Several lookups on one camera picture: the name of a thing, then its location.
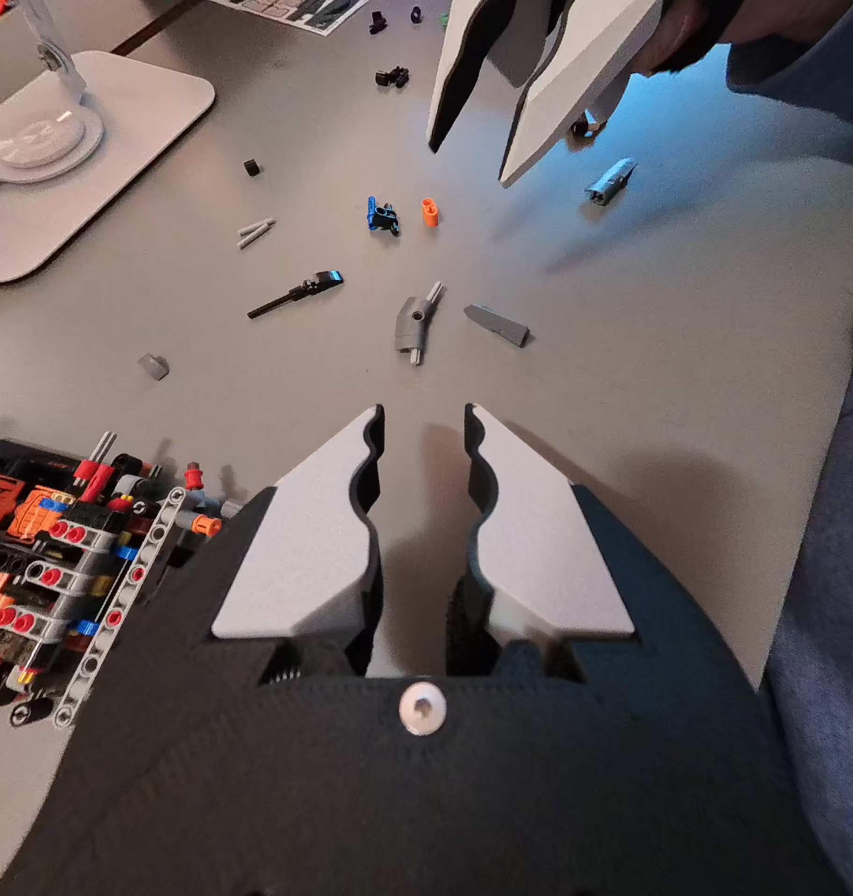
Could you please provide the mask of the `lego sticker sheet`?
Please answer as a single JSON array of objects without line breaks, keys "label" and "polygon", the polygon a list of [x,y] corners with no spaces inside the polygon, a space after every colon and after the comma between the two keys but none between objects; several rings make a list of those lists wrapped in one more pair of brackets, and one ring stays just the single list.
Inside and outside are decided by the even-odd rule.
[{"label": "lego sticker sheet", "polygon": [[263,20],[329,36],[368,1],[212,1],[217,6]]}]

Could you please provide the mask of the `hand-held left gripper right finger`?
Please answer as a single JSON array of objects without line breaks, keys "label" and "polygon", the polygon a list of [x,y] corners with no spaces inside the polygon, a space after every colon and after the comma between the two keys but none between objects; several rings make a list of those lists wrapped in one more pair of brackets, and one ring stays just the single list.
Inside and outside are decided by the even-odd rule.
[{"label": "hand-held left gripper right finger", "polygon": [[632,638],[574,483],[474,402],[464,445],[478,516],[446,617],[447,675],[488,675],[510,644],[548,658],[570,641]]}]

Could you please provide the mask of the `partly built lego model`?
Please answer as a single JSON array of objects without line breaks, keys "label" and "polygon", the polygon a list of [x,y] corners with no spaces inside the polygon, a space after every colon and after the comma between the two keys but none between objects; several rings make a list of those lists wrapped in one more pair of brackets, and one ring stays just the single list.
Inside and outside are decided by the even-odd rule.
[{"label": "partly built lego model", "polygon": [[129,615],[243,507],[105,431],[82,458],[0,438],[0,708],[70,728]]}]

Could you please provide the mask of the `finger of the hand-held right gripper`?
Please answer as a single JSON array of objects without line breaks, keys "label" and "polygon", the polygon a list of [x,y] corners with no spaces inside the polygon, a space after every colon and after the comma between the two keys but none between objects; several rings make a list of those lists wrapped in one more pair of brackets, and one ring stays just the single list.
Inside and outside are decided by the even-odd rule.
[{"label": "finger of the hand-held right gripper", "polygon": [[510,187],[584,114],[616,109],[634,56],[652,36],[662,1],[568,2],[555,41],[518,101],[499,182]]},{"label": "finger of the hand-held right gripper", "polygon": [[427,124],[437,153],[477,85],[489,51],[510,25],[514,1],[453,1],[444,33]]}]

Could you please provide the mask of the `dark grey curved lego panel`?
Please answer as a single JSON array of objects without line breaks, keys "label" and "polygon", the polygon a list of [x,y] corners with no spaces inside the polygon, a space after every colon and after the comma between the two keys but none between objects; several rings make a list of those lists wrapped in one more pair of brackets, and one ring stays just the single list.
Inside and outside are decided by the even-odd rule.
[{"label": "dark grey curved lego panel", "polygon": [[637,162],[634,158],[623,158],[586,188],[586,195],[594,205],[604,207],[628,184]]},{"label": "dark grey curved lego panel", "polygon": [[464,308],[465,317],[495,335],[502,337],[506,342],[522,349],[526,346],[530,336],[529,327],[524,323],[515,321],[500,314],[487,306],[470,304]]}]

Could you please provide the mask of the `person's right hand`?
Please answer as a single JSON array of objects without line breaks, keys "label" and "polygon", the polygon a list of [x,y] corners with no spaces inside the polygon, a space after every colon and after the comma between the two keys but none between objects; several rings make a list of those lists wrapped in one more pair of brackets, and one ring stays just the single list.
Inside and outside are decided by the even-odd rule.
[{"label": "person's right hand", "polygon": [[678,71],[672,57],[682,51],[704,57],[717,44],[738,46],[768,38],[813,46],[853,6],[853,1],[745,1],[714,40],[704,32],[721,2],[678,1],[663,14],[651,38],[634,56],[632,69],[650,76]]}]

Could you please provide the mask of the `person's right forearm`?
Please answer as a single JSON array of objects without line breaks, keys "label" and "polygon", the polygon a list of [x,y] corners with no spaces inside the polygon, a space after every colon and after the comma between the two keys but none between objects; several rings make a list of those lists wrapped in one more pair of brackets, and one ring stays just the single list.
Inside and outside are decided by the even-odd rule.
[{"label": "person's right forearm", "polygon": [[742,102],[721,133],[764,155],[830,151],[853,166],[853,2],[743,2],[722,36]]}]

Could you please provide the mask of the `long light grey lego axle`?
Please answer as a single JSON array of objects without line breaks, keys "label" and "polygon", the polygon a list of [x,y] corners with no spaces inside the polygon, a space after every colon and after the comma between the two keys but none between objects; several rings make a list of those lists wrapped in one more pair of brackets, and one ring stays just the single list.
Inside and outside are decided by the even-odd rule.
[{"label": "long light grey lego axle", "polygon": [[429,327],[432,322],[434,313],[438,307],[439,299],[443,294],[443,290],[444,290],[444,285],[440,281],[437,281],[435,284],[433,284],[431,290],[429,291],[429,293],[426,296],[429,300],[431,300],[433,302],[432,314],[430,315],[429,321],[428,321],[427,325],[425,326],[426,333],[425,333],[425,345],[424,345],[423,352],[422,353],[419,353],[419,352],[408,353],[409,354],[409,363],[411,366],[420,366],[420,364],[422,364],[423,353],[425,351],[425,348],[427,346],[427,341],[428,341]]}]

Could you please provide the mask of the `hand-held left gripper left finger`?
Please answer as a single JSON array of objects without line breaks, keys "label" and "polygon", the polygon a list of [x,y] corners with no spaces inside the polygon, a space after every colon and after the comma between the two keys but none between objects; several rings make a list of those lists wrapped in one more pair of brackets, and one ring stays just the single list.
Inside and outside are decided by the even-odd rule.
[{"label": "hand-held left gripper left finger", "polygon": [[277,480],[211,626],[219,640],[331,642],[364,676],[383,609],[378,536],[385,410],[375,404]]}]

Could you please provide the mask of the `black lego axle with connector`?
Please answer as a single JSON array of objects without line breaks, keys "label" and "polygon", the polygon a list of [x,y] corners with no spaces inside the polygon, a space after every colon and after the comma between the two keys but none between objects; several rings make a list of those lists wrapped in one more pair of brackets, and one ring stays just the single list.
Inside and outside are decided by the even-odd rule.
[{"label": "black lego axle with connector", "polygon": [[247,317],[254,320],[287,304],[295,303],[306,297],[318,296],[331,288],[344,284],[344,282],[343,276],[337,270],[318,272],[298,286],[290,288],[286,294],[247,312]]}]

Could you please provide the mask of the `white book stand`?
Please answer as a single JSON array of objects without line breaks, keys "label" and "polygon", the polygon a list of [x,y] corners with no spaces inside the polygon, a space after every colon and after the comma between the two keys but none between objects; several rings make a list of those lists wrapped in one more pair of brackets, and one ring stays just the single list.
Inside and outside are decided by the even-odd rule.
[{"label": "white book stand", "polygon": [[19,2],[47,70],[0,104],[0,284],[46,263],[213,105],[206,80],[89,50]]}]

